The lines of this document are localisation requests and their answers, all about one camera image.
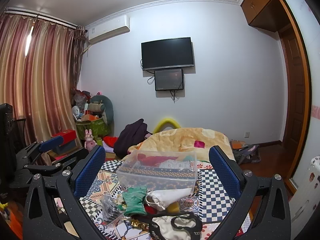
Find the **green knit cloth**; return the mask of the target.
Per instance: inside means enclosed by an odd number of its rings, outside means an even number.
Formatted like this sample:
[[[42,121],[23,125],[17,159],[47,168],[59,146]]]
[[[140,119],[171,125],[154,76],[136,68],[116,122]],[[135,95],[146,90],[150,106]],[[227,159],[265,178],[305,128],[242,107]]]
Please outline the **green knit cloth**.
[[[125,217],[147,215],[144,207],[144,199],[146,197],[146,193],[146,186],[136,186],[127,188],[117,197],[117,206],[120,211],[123,211]]]

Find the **gold shiny pouch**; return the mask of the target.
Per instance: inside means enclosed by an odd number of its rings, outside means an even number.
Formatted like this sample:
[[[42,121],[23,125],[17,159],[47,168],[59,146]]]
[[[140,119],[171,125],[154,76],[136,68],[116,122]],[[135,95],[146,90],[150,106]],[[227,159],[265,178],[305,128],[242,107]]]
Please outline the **gold shiny pouch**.
[[[149,224],[138,219],[130,219],[130,224],[133,228],[140,229],[143,231],[149,230]]]

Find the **black trimmed white mesh bag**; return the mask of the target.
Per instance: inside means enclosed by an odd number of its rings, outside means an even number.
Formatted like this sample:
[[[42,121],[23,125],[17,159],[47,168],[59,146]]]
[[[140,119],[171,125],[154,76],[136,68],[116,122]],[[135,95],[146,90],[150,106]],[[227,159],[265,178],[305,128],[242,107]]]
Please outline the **black trimmed white mesh bag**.
[[[135,215],[132,218],[149,224],[151,239],[201,239],[203,224],[193,212]]]

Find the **red velvet pouch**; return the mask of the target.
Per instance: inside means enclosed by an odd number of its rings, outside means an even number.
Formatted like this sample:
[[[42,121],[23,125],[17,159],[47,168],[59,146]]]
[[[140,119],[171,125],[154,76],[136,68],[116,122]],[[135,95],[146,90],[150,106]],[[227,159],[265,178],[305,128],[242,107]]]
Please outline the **red velvet pouch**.
[[[149,206],[148,204],[144,204],[144,209],[145,209],[147,214],[150,214],[150,215],[156,215],[157,214],[157,210],[155,208]]]

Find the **white drawstring pouch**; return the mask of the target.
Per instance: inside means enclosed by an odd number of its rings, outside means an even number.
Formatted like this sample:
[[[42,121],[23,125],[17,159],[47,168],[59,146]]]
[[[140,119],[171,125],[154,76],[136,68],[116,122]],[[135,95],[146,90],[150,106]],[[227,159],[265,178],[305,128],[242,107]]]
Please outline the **white drawstring pouch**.
[[[157,211],[164,211],[170,204],[189,196],[192,191],[192,188],[150,191],[146,194],[145,202]]]

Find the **red gift box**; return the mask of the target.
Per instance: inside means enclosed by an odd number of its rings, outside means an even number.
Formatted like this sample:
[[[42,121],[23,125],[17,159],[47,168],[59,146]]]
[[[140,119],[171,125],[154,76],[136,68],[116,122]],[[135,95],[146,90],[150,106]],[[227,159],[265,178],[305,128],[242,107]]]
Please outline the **red gift box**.
[[[76,139],[76,131],[73,129],[67,129],[52,135],[52,138],[55,137],[59,138],[59,146],[62,146]]]

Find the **pink rabbit toy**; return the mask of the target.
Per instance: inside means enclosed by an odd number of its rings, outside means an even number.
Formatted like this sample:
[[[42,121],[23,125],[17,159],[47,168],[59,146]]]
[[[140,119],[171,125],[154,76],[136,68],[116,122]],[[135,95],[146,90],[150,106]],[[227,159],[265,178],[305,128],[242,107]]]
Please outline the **pink rabbit toy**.
[[[85,130],[85,144],[84,148],[88,150],[88,152],[91,152],[93,148],[97,145],[96,141],[94,140],[92,130],[86,129]]]

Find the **green storage box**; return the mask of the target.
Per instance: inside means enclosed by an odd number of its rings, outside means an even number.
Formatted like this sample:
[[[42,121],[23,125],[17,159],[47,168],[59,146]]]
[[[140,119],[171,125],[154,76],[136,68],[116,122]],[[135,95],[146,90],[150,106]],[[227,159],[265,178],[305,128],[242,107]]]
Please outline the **green storage box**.
[[[85,130],[91,129],[94,139],[103,138],[111,133],[111,128],[105,124],[103,118],[93,121],[76,121],[76,129],[80,140],[85,140]]]

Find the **patterned patchwork bed cover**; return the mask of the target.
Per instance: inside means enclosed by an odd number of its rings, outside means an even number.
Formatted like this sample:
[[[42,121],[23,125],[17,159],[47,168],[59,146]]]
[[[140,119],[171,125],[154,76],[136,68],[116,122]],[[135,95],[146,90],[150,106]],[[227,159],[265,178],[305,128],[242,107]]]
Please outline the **patterned patchwork bed cover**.
[[[119,220],[112,224],[103,221],[100,198],[110,193],[116,198],[123,192],[116,170],[122,161],[104,162],[88,193],[80,198],[80,204],[100,232],[107,239],[151,239],[148,232],[133,228],[128,220]],[[179,201],[181,211],[197,214],[202,222],[201,239],[208,239],[222,222],[235,200],[228,196],[221,181],[208,162],[197,162],[197,181],[194,194]]]

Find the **grey green plush toy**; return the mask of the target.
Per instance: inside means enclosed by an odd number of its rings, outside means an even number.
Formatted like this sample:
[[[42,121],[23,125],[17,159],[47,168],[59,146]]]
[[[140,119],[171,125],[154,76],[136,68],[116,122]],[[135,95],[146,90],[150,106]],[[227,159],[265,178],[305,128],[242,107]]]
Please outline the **grey green plush toy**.
[[[111,125],[114,121],[112,102],[104,95],[95,95],[91,97],[90,103],[88,104],[88,110],[92,114],[100,115],[107,125]]]

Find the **grey bag on floor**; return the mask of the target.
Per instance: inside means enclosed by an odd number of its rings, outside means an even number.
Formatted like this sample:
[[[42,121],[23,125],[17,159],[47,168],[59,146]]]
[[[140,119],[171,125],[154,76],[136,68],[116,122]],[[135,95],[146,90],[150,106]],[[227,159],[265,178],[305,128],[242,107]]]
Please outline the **grey bag on floor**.
[[[231,140],[230,145],[238,165],[245,163],[259,163],[261,157],[259,153],[259,144],[247,144],[244,141]]]

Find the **dark purple jacket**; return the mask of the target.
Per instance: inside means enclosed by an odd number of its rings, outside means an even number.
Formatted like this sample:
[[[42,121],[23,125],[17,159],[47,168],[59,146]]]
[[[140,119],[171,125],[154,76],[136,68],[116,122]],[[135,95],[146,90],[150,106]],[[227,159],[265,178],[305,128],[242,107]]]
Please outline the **dark purple jacket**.
[[[152,133],[148,131],[148,125],[144,122],[144,119],[139,119],[126,125],[124,130],[121,131],[114,143],[113,151],[119,159],[123,159],[128,155],[131,146],[138,145],[151,135]]]

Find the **striped pink curtain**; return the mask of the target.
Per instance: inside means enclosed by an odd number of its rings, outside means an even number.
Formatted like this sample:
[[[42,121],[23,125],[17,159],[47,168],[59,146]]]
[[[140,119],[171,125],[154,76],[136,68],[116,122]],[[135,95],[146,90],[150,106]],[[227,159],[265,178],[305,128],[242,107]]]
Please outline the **striped pink curtain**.
[[[1,103],[25,119],[27,144],[76,129],[72,101],[85,42],[83,26],[1,15]]]

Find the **clear plastic storage bin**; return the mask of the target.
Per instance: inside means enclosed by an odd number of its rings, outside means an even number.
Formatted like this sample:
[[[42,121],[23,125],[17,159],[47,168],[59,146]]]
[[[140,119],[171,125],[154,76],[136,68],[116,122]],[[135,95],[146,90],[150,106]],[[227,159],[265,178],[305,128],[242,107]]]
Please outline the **clear plastic storage bin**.
[[[116,170],[122,187],[146,186],[149,191],[194,189],[197,181],[195,152],[134,150]]]

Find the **yellow sponge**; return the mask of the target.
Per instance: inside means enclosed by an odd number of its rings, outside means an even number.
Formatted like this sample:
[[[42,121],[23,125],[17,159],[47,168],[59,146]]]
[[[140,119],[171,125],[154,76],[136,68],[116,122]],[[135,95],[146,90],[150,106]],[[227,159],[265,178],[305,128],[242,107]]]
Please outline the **yellow sponge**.
[[[167,213],[179,213],[180,206],[179,202],[173,202],[166,208]]]

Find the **beige fleece blanket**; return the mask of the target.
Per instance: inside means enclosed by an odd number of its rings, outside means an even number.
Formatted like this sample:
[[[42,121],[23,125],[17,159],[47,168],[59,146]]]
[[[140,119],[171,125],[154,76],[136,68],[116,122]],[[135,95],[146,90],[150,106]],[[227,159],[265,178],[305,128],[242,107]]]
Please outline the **beige fleece blanket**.
[[[135,150],[152,152],[195,152],[197,160],[208,161],[209,149],[219,146],[231,160],[232,148],[223,133],[204,128],[176,128],[155,133],[138,145],[129,147],[128,153]]]

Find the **yellow curved foam tube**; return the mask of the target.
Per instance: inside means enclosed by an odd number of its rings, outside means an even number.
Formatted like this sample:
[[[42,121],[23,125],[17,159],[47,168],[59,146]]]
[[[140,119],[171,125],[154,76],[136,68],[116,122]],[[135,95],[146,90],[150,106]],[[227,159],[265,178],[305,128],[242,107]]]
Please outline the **yellow curved foam tube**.
[[[166,127],[171,127],[173,129],[181,128],[180,124],[176,120],[172,118],[164,118],[153,129],[153,134],[161,132],[163,128]]]

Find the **white air conditioner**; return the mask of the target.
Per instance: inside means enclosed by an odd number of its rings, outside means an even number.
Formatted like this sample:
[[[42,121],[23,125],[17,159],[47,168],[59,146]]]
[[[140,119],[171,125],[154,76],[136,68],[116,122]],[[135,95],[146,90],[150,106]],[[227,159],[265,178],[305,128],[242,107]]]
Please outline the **white air conditioner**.
[[[87,26],[88,44],[108,40],[110,38],[130,32],[130,18],[119,16],[108,21],[100,21]]]

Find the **wooden door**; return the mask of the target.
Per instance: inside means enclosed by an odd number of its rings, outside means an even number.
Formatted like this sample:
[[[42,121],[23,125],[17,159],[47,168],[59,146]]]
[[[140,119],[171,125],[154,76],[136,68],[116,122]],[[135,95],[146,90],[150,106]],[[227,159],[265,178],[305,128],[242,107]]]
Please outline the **wooden door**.
[[[293,26],[280,33],[287,73],[287,116],[283,144],[292,155],[290,179],[300,161],[310,120],[310,77],[302,39]]]

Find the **wooden overhead cabinet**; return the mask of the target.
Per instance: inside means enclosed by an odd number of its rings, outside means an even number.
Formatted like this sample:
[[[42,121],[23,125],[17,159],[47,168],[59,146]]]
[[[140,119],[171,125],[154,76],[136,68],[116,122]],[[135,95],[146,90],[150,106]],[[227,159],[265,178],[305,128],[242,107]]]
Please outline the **wooden overhead cabinet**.
[[[277,32],[290,24],[280,0],[244,0],[241,4],[248,25]]]

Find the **small black wall monitor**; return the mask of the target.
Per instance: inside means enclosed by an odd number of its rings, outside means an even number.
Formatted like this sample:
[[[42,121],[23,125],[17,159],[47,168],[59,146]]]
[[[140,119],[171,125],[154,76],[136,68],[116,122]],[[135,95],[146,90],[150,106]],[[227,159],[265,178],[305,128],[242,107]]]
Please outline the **small black wall monitor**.
[[[184,73],[182,68],[159,69],[154,72],[155,91],[184,90]]]

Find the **large black wall television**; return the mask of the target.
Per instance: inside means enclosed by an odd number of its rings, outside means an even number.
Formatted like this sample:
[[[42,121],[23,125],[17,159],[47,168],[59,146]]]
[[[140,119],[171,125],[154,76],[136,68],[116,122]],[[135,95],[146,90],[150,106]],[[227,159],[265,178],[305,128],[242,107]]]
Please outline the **large black wall television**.
[[[170,38],[141,43],[142,68],[193,67],[194,54],[190,37]]]

